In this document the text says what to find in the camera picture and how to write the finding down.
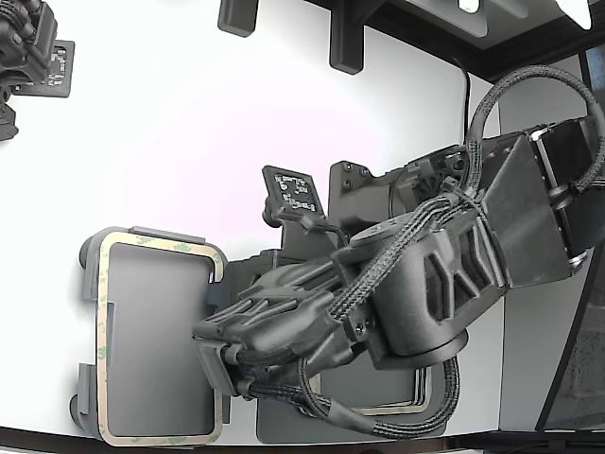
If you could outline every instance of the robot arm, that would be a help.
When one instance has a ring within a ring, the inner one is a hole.
[[[481,139],[497,99],[533,77],[564,81],[586,99],[595,159],[588,119]],[[334,165],[329,218],[309,176],[265,167],[263,218],[283,228],[282,248],[230,264],[216,295],[224,307],[195,325],[211,385],[385,438],[438,428],[458,402],[466,327],[510,288],[571,276],[605,237],[596,176],[604,159],[605,118],[592,94],[573,76],[538,66],[493,87],[463,147],[379,178]],[[311,390],[309,377],[366,350],[377,370],[442,363],[440,409],[423,423],[394,425]]]

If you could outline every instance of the black braided cable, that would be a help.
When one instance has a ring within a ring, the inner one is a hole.
[[[9,0],[0,0],[0,15],[17,31],[21,31],[31,22],[26,11]]]
[[[338,295],[330,306],[330,315],[336,321],[342,322],[354,307],[363,303],[380,285],[418,234],[436,217],[450,210],[454,204],[455,201],[445,196],[438,196],[420,204],[390,244],[372,260],[350,286]]]
[[[443,363],[445,372],[445,391],[443,401],[438,410],[425,421],[412,424],[393,424],[383,421],[374,421],[372,435],[388,438],[391,440],[409,440],[422,437],[443,426],[450,420],[460,396],[460,376],[458,369],[458,360],[456,357],[446,360]],[[308,395],[302,388],[288,385],[270,385],[254,382],[250,385],[251,397],[258,399],[271,399],[285,402],[301,409],[305,414],[325,420],[329,414],[330,399],[321,394],[310,392],[315,401],[321,408],[321,416],[317,411],[310,408]]]
[[[319,419],[326,419],[328,417],[329,410],[327,410],[321,404],[321,402],[315,396],[315,393],[313,393],[313,390],[311,390],[309,378],[306,375],[306,358],[299,359],[297,372],[299,382],[301,384],[302,395],[304,396],[304,400],[306,401],[307,405]]]
[[[473,116],[471,127],[467,133],[466,150],[469,155],[469,167],[462,184],[465,191],[468,189],[477,191],[479,187],[482,166],[481,140],[483,139],[485,124],[493,106],[510,87],[524,80],[535,78],[558,80],[573,88],[586,101],[589,112],[595,118],[598,134],[598,154],[584,175],[577,181],[572,182],[573,186],[580,193],[583,192],[599,172],[603,162],[605,162],[605,116],[598,102],[596,102],[595,96],[581,80],[568,72],[551,66],[534,65],[518,69],[505,76],[492,87],[479,103]]]
[[[460,398],[460,373],[458,359],[453,357],[443,363],[445,372],[445,393],[439,409],[421,423],[392,424],[376,421],[374,435],[392,440],[408,440],[421,437],[447,423],[458,405]]]

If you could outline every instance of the wire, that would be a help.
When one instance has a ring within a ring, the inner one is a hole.
[[[464,140],[466,140],[466,134],[468,133],[468,130],[469,130],[469,105],[471,103],[471,75],[466,70],[464,65],[460,62],[460,60],[458,60],[456,57],[454,57],[452,55],[447,55],[447,57],[451,61],[453,61],[458,68],[460,68],[460,71],[462,71],[462,74],[464,75],[464,109],[463,109],[464,117],[462,119],[462,125],[463,125],[462,127],[464,128],[464,131],[463,131],[462,137],[464,137]]]
[[[397,175],[397,178],[393,181],[393,183],[390,184],[390,188],[389,188],[389,218],[394,218],[395,217],[395,215],[393,213],[393,202],[395,201],[395,191],[397,190],[397,183],[399,183],[399,179],[404,174],[405,170],[406,170],[405,167],[401,167],[401,170],[399,170],[399,175]]]
[[[418,205],[404,227],[395,234],[390,244],[379,253],[358,276],[346,287],[329,308],[330,315],[343,322],[351,310],[366,301],[368,296],[380,285],[399,261],[407,246],[436,217],[451,210],[458,201],[458,196],[438,196]]]
[[[315,393],[311,390],[309,384],[309,378],[306,375],[306,358],[299,359],[298,364],[298,376],[299,382],[301,383],[302,395],[307,405],[311,408],[313,413],[320,419],[326,419],[328,417],[328,410],[321,404]]]
[[[581,80],[568,72],[551,66],[534,65],[517,69],[499,80],[479,103],[466,136],[469,166],[462,184],[465,192],[469,190],[475,192],[479,187],[482,166],[481,141],[483,139],[485,124],[493,106],[509,88],[524,80],[535,78],[558,80],[573,88],[586,101],[588,111],[596,121],[598,154],[584,175],[579,180],[572,182],[572,185],[581,193],[589,187],[591,181],[599,172],[603,162],[605,162],[605,115],[598,102],[596,102],[595,96]]]

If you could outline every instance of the black mount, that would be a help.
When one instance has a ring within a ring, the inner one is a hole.
[[[0,141],[12,139],[19,130],[15,126],[16,113],[7,104],[10,88],[0,87]]]
[[[347,74],[363,69],[364,26],[386,0],[335,0],[330,33],[330,65]],[[258,0],[221,0],[218,28],[248,37],[256,29]]]

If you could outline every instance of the gray wall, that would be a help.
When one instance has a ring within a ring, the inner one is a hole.
[[[578,57],[555,66],[581,77]],[[585,115],[582,99],[555,80],[523,82],[500,101],[503,133]],[[572,279],[517,289],[507,296],[501,429],[535,429],[559,366],[587,271],[586,264]]]

